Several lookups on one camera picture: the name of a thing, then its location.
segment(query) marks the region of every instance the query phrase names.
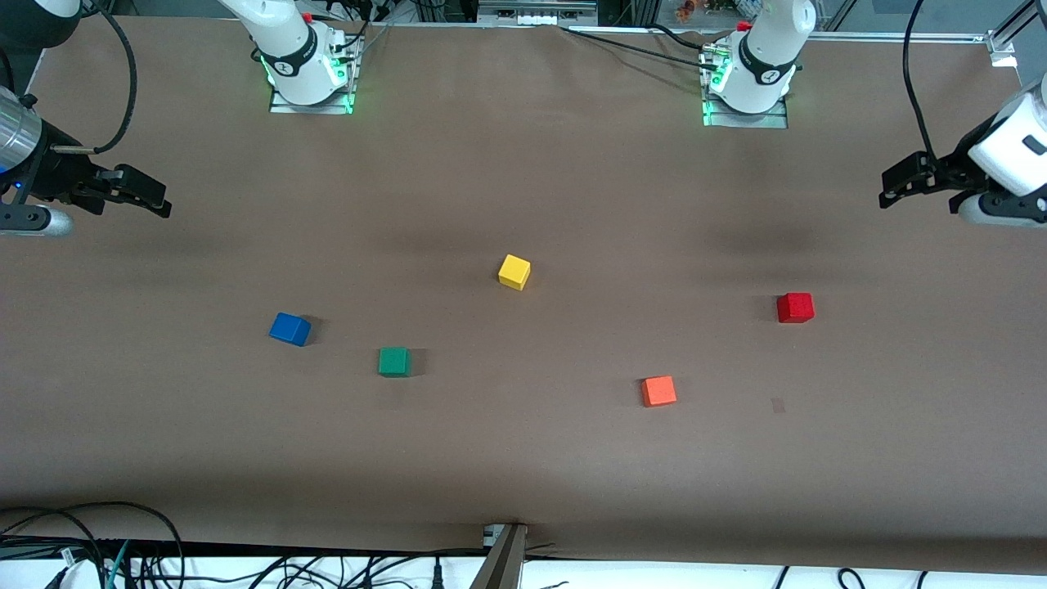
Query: cable connector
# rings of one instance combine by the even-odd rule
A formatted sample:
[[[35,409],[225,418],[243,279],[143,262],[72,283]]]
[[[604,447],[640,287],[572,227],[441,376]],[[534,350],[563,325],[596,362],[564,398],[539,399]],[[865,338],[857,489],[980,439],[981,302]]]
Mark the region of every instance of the cable connector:
[[[437,557],[437,564],[432,565],[432,589],[444,589],[444,567],[440,564],[440,557]]]

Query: blue cube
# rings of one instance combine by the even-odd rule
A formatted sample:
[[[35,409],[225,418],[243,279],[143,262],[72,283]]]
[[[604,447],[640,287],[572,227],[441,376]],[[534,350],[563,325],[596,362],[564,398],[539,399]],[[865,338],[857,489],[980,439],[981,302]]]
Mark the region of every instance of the blue cube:
[[[306,338],[309,338],[309,331],[312,327],[300,317],[277,314],[276,321],[272,322],[272,330],[269,331],[269,337],[295,346],[305,346]]]

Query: yellow cube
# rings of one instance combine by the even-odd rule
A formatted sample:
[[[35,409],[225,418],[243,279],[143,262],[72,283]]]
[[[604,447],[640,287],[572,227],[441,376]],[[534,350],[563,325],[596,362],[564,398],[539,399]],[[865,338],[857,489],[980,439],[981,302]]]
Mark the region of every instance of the yellow cube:
[[[509,288],[524,290],[529,275],[531,275],[531,262],[510,253],[506,255],[506,260],[502,262],[502,269],[498,270],[498,281]]]

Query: green cube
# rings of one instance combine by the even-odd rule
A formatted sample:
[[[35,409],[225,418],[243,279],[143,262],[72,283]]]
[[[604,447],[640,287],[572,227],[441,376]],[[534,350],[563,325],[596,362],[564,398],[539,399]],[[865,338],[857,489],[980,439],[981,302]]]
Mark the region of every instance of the green cube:
[[[378,373],[386,379],[410,377],[410,350],[382,348],[378,352]]]

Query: white floor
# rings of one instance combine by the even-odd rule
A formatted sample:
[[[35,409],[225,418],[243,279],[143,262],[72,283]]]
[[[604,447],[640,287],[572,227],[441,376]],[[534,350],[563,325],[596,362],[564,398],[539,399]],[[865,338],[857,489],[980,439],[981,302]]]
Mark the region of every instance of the white floor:
[[[272,563],[272,558],[243,559],[190,559],[186,575],[233,579],[257,573]],[[294,559],[292,562],[305,564],[310,559]],[[441,559],[444,587],[446,589],[468,589],[483,562],[478,558]],[[366,559],[344,559],[346,579],[360,571]],[[375,579],[375,583],[400,580],[415,589],[431,589],[432,559],[419,559],[389,570]],[[0,589],[43,589],[54,574],[64,567],[62,561],[3,562],[0,563]],[[338,559],[325,559],[313,570],[337,581],[340,575]],[[562,582],[563,589],[772,589],[780,567],[745,565],[707,565],[678,563],[640,562],[593,562],[593,561],[532,561],[524,567],[520,589],[545,589]],[[164,562],[165,574],[178,573],[177,560]],[[916,571],[860,569],[868,589],[913,589],[916,586]],[[259,585],[259,589],[274,589],[283,579],[277,570],[271,579]],[[848,580],[849,589],[859,589],[857,583]],[[186,582],[184,589],[246,589],[251,583],[217,584],[214,582]],[[290,589],[331,589],[330,583],[295,582]],[[97,575],[92,568],[80,564],[70,571],[62,589],[96,589]],[[837,569],[833,568],[792,568],[782,589],[839,589]],[[1047,589],[1047,576],[1022,576],[998,574],[970,574],[932,572],[923,582],[925,589]]]

